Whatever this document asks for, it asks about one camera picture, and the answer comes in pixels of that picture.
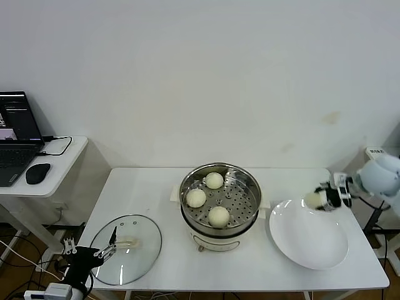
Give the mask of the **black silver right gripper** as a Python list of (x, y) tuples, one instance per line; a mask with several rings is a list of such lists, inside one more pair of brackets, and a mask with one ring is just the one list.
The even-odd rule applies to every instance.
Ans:
[(344, 204), (347, 208), (353, 205), (352, 197), (349, 191), (349, 183), (353, 180), (346, 173), (334, 173), (328, 182), (321, 182), (314, 190), (314, 193), (326, 191), (327, 203), (329, 205), (318, 206), (316, 211), (331, 212), (335, 208), (340, 208)]

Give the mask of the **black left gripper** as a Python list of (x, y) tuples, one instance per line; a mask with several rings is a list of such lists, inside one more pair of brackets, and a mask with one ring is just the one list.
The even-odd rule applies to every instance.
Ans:
[(69, 267), (62, 283), (70, 286), (85, 285), (91, 270), (101, 266), (103, 260), (109, 259), (116, 252), (116, 233), (115, 226), (108, 245), (101, 250), (92, 247), (76, 247), (73, 237), (64, 238), (63, 254)]

